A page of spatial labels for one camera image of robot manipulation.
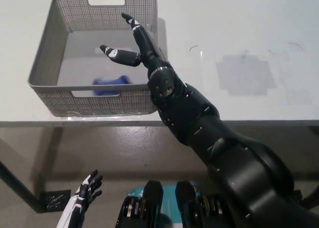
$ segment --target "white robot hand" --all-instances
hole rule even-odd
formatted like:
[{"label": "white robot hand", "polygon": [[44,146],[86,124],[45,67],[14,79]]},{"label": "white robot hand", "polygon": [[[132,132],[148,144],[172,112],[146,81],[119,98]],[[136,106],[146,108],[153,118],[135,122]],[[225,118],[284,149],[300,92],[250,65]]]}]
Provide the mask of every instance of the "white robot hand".
[{"label": "white robot hand", "polygon": [[95,192],[102,185],[102,176],[93,179],[98,171],[92,172],[80,185],[76,193],[70,198],[56,228],[80,228],[84,221],[84,214],[89,205],[102,191]]}]

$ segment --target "basket handle hole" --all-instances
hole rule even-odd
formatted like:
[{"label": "basket handle hole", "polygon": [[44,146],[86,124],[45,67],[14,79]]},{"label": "basket handle hole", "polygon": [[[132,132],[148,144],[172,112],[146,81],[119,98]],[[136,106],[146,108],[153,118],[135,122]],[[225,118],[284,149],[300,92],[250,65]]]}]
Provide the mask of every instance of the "basket handle hole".
[{"label": "basket handle hole", "polygon": [[125,5],[125,0],[88,0],[91,6],[119,6]]}]

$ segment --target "teal object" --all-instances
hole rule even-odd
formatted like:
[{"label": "teal object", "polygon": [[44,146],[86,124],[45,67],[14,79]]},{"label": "teal object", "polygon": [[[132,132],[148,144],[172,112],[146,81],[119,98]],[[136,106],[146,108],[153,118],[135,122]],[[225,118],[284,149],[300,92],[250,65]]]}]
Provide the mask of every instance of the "teal object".
[{"label": "teal object", "polygon": [[[196,195],[200,196],[199,185],[193,185]],[[168,185],[163,187],[163,202],[160,210],[159,228],[181,228],[182,222],[177,207],[175,196],[176,185]],[[142,197],[144,187],[137,187],[128,193],[128,196]]]}]

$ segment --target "tape patch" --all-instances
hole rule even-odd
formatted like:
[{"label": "tape patch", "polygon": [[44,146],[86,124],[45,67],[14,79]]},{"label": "tape patch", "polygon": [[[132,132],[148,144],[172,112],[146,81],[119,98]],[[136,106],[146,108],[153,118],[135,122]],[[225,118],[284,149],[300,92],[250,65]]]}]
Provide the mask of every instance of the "tape patch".
[{"label": "tape patch", "polygon": [[223,56],[216,68],[220,88],[231,96],[266,96],[277,87],[269,63],[255,55]]}]

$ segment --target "blue object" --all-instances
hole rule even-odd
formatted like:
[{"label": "blue object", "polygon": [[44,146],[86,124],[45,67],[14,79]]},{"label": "blue object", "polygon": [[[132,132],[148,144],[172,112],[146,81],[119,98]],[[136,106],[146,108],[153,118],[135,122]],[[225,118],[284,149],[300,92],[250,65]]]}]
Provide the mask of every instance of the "blue object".
[{"label": "blue object", "polygon": [[[103,81],[102,79],[94,79],[93,85],[124,85],[130,84],[130,80],[127,76],[120,76],[118,79],[111,81]],[[96,96],[116,96],[119,95],[120,92],[117,90],[94,90],[93,91]]]},{"label": "blue object", "polygon": [[[196,195],[200,196],[199,185],[193,185]],[[182,222],[177,206],[175,189],[176,185],[162,186],[163,187],[163,202],[161,205],[159,218],[159,228],[181,228]],[[128,196],[142,197],[144,187],[137,187],[128,193]]]}]

